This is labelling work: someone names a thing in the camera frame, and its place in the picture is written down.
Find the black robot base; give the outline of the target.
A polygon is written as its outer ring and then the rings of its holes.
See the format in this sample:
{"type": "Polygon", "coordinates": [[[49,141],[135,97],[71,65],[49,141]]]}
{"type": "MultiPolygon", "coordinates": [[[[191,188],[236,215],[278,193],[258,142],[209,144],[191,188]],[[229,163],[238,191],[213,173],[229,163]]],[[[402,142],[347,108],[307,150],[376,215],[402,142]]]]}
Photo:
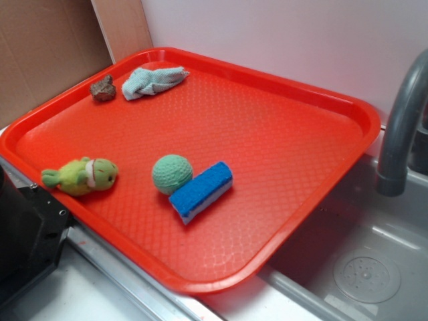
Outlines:
{"type": "Polygon", "coordinates": [[[1,307],[58,266],[69,211],[38,185],[16,187],[1,169],[1,307]]]}

